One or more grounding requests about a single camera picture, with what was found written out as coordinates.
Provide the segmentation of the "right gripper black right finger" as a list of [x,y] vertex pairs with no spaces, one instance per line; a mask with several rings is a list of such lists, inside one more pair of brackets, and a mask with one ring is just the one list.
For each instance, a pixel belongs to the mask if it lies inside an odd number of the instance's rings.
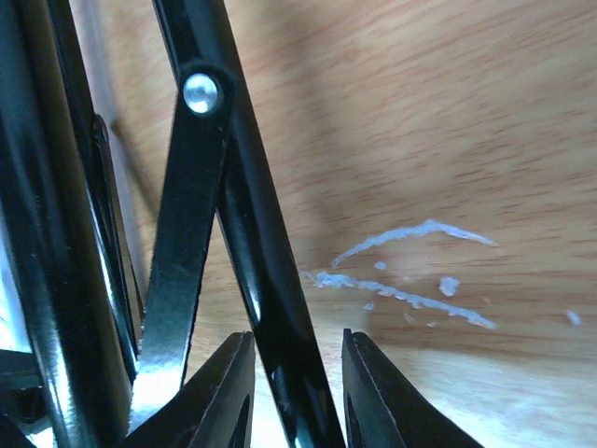
[[479,447],[438,411],[366,333],[346,329],[342,384],[350,447]]

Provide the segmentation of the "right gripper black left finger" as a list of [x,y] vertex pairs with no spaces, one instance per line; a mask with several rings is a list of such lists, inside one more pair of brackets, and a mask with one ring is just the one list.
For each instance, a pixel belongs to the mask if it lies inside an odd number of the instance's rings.
[[120,447],[248,447],[255,397],[254,335],[234,332],[160,411]]

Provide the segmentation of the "black music stand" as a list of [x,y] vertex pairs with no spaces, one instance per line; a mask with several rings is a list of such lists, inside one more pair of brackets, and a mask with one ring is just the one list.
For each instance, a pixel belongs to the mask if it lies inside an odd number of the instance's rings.
[[230,334],[249,331],[287,443],[341,447],[225,6],[155,9],[177,97],[137,314],[70,5],[1,5],[1,251],[31,347],[2,353],[1,386],[39,390],[56,446],[120,447]]

